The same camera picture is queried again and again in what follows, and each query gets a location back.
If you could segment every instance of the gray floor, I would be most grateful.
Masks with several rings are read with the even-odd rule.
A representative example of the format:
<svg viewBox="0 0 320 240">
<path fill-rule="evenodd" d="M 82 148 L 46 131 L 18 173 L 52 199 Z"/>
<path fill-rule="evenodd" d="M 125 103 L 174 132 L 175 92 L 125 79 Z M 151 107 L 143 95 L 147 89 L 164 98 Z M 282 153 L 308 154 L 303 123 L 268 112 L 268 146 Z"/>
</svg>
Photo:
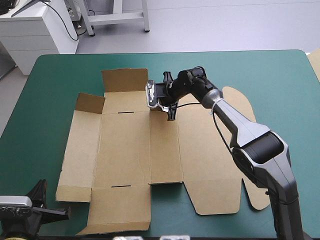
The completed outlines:
<svg viewBox="0 0 320 240">
<path fill-rule="evenodd" d="M 96 14 L 110 0 L 87 0 Z M 150 29 L 142 22 L 96 26 L 80 37 L 78 54 L 299 49 L 320 47 L 320 0 L 148 0 Z M 124 0 L 125 12 L 141 0 Z M 15 69 L 0 80 L 0 135 L 27 80 Z"/>
</svg>

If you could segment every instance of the black power cable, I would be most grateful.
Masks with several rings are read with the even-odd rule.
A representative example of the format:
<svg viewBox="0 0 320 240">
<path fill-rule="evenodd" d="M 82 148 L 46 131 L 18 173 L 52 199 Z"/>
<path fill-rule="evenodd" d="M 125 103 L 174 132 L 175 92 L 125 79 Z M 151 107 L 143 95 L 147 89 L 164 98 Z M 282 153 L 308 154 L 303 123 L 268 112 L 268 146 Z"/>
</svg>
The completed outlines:
<svg viewBox="0 0 320 240">
<path fill-rule="evenodd" d="M 65 28 L 66 32 L 68 33 L 69 37 L 70 37 L 73 41 L 78 41 L 78 40 L 79 40 L 79 36 L 81 36 L 81 35 L 83 35 L 83 34 L 85 34 L 85 33 L 87 32 L 87 30 L 85 30 L 83 33 L 76 34 L 76 38 L 73 38 L 73 37 L 71 36 L 71 34 L 70 34 L 67 26 L 66 26 L 65 21 L 63 20 L 63 18 L 61 17 L 61 15 L 57 12 L 57 10 L 55 10 L 55 9 L 54 9 L 52 6 L 50 6 L 48 3 L 44 2 L 44 1 L 41 1 L 41 2 L 44 3 L 45 5 L 47 5 L 49 8 L 51 8 L 51 9 L 59 16 L 59 18 L 61 19 L 61 21 L 62 21 L 62 23 L 63 23 L 63 25 L 64 25 L 64 28 Z"/>
</svg>

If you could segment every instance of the metal frame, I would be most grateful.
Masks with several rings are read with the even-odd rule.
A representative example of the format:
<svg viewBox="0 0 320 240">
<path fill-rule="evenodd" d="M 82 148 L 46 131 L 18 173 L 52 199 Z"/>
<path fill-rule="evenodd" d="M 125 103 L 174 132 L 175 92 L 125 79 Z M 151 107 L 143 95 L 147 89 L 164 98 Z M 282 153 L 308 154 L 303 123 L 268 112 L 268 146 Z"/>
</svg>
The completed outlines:
<svg viewBox="0 0 320 240">
<path fill-rule="evenodd" d="M 123 0 L 113 0 L 113 13 L 90 16 L 86 0 L 78 0 L 80 11 L 83 17 L 89 36 L 94 36 L 93 26 L 123 24 L 136 21 L 144 21 L 144 31 L 149 32 L 149 16 L 147 0 L 141 0 L 142 12 L 123 13 Z"/>
</svg>

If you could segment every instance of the black cable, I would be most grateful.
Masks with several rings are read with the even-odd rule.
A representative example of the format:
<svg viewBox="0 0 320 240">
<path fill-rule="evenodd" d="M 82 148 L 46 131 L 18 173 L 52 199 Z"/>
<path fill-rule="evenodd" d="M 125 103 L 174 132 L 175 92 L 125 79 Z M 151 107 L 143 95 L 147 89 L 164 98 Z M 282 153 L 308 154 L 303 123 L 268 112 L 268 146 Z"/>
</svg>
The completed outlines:
<svg viewBox="0 0 320 240">
<path fill-rule="evenodd" d="M 81 35 L 85 34 L 86 32 L 87 32 L 87 29 L 83 33 L 78 34 L 78 36 L 81 36 Z"/>
<path fill-rule="evenodd" d="M 66 24 L 65 24 L 65 21 L 62 19 L 62 17 L 60 16 L 60 14 L 59 14 L 52 6 L 50 6 L 48 3 L 44 2 L 44 1 L 41 1 L 41 2 L 44 3 L 45 5 L 47 5 L 49 8 L 51 8 L 53 11 L 55 11 L 55 13 L 56 13 L 56 14 L 59 16 L 59 18 L 61 19 L 61 21 L 62 21 L 62 23 L 63 23 L 63 25 L 64 25 L 64 27 L 65 27 L 65 30 L 66 30 L 66 32 L 68 33 L 69 37 L 70 37 L 73 41 L 78 41 L 78 40 L 79 40 L 79 35 L 77 34 L 77 35 L 76 35 L 76 38 L 73 38 L 73 37 L 71 36 L 71 34 L 70 34 L 70 32 L 69 32 Z"/>
<path fill-rule="evenodd" d="M 93 12 L 94 15 L 96 15 L 96 12 L 93 10 L 88 10 L 89 12 Z"/>
<path fill-rule="evenodd" d="M 178 109 L 178 108 L 181 108 L 181 107 L 184 107 L 184 106 L 188 106 L 188 105 L 199 105 L 201 104 L 200 102 L 191 102 L 191 103 L 186 103 L 186 104 L 182 104 L 180 106 L 177 106 L 177 107 L 171 107 L 171 109 Z"/>
</svg>

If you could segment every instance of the cardboard flap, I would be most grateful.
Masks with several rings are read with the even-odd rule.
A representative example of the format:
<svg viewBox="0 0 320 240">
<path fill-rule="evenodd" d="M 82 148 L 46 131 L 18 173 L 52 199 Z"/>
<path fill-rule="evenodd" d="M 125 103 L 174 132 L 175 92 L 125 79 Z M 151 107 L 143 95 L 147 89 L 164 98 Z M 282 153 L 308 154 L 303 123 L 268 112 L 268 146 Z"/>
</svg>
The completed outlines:
<svg viewBox="0 0 320 240">
<path fill-rule="evenodd" d="M 241 180 L 227 179 L 184 181 L 195 212 L 199 215 L 234 214 L 239 211 Z"/>
<path fill-rule="evenodd" d="M 150 183 L 149 112 L 103 114 L 94 187 Z"/>
<path fill-rule="evenodd" d="M 93 188 L 87 227 L 79 234 L 147 230 L 150 221 L 150 185 Z"/>
<path fill-rule="evenodd" d="M 101 117 L 101 114 L 74 111 L 56 193 L 57 201 L 90 201 L 89 189 L 93 184 Z M 79 197 L 78 190 L 83 193 L 82 197 Z"/>
<path fill-rule="evenodd" d="M 146 231 L 149 229 L 149 226 L 150 221 L 88 225 L 76 235 L 106 234 L 124 231 Z"/>
<path fill-rule="evenodd" d="M 134 92 L 144 91 L 148 81 L 146 68 L 122 68 L 102 71 L 104 91 Z"/>
<path fill-rule="evenodd" d="M 103 96 L 95 96 L 87 93 L 79 93 L 75 104 L 75 110 L 102 114 L 105 98 Z"/>
<path fill-rule="evenodd" d="M 248 99 L 239 91 L 231 87 L 223 88 L 224 98 L 228 103 L 243 113 L 247 118 L 255 121 L 255 116 Z M 192 95 L 187 95 L 181 99 L 179 104 L 192 103 L 196 99 Z M 191 105 L 188 108 L 181 108 L 177 113 L 179 147 L 181 154 L 181 164 L 184 183 L 188 189 L 188 194 L 193 206 L 199 214 L 225 214 L 235 213 L 239 209 L 240 192 L 242 178 L 246 178 L 235 165 L 230 153 L 226 149 L 221 137 L 213 123 L 210 110 L 204 109 L 200 105 Z M 216 118 L 217 124 L 221 129 L 227 142 L 230 142 L 231 133 Z M 211 192 L 208 183 L 218 183 L 213 185 L 212 190 L 216 191 L 220 197 L 228 199 L 228 204 L 223 207 L 219 202 L 211 204 L 212 196 L 200 194 L 196 188 L 205 188 Z M 265 195 L 265 189 L 259 189 L 251 182 L 248 184 L 248 195 L 252 206 L 256 209 L 263 209 L 269 205 L 269 198 Z M 223 197 L 226 189 L 230 196 Z"/>
<path fill-rule="evenodd" d="M 178 122 L 163 111 L 150 111 L 151 183 L 181 183 Z"/>
<path fill-rule="evenodd" d="M 103 114 L 149 112 L 145 91 L 106 92 Z"/>
<path fill-rule="evenodd" d="M 245 175 L 242 176 L 242 179 L 251 206 L 256 210 L 265 209 L 270 204 L 270 199 L 266 195 L 267 189 L 257 188 Z"/>
<path fill-rule="evenodd" d="M 320 81 L 320 48 L 310 53 L 307 57 L 314 70 L 316 77 Z"/>
</svg>

